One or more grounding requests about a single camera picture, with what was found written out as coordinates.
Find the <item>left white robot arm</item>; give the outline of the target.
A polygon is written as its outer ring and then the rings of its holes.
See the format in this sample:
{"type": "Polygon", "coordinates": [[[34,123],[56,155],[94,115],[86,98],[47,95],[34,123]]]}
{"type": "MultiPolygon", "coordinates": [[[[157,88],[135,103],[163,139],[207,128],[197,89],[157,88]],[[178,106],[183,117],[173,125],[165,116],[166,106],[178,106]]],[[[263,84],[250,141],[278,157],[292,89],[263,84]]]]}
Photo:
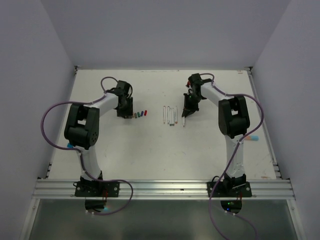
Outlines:
{"type": "Polygon", "coordinates": [[[86,190],[92,196],[99,196],[104,190],[104,180],[95,149],[100,133],[100,118],[111,110],[116,111],[117,117],[132,118],[132,93],[132,85],[119,80],[115,87],[104,90],[103,96],[97,100],[71,103],[64,138],[78,152],[81,179],[89,181],[86,190]]]}

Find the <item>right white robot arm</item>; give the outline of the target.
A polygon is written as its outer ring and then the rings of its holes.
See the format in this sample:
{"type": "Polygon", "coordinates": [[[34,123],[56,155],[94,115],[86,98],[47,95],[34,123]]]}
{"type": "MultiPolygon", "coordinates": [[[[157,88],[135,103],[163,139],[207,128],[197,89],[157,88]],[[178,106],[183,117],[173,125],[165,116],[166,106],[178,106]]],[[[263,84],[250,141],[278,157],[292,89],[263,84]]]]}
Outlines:
{"type": "Polygon", "coordinates": [[[222,183],[217,186],[227,196],[235,196],[247,182],[244,169],[244,153],[241,137],[245,136],[250,126],[247,102],[244,96],[228,94],[220,90],[212,79],[202,79],[200,73],[192,74],[186,84],[181,117],[199,111],[199,102],[210,100],[218,108],[218,128],[226,141],[227,167],[222,183]]]}

